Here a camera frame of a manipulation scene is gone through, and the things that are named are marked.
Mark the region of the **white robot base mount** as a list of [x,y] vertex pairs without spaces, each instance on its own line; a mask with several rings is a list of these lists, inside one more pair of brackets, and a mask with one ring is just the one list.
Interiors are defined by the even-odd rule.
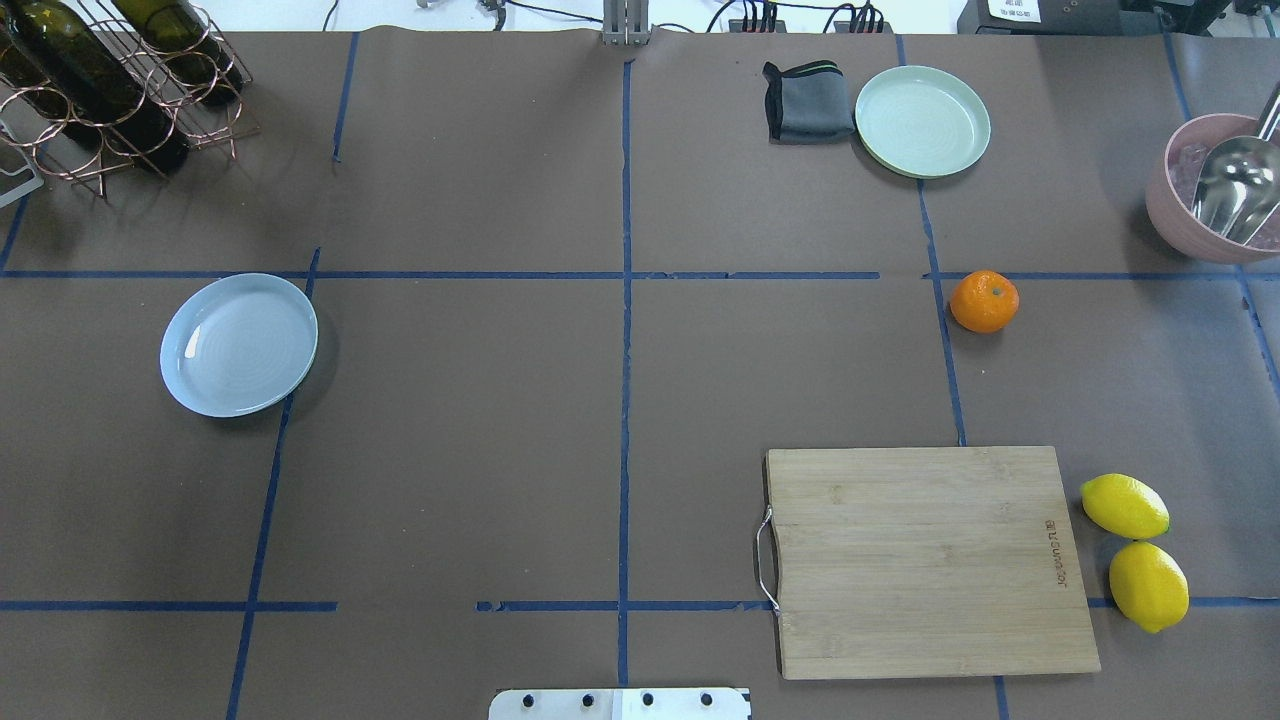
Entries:
[[751,719],[750,691],[732,687],[508,689],[489,719]]

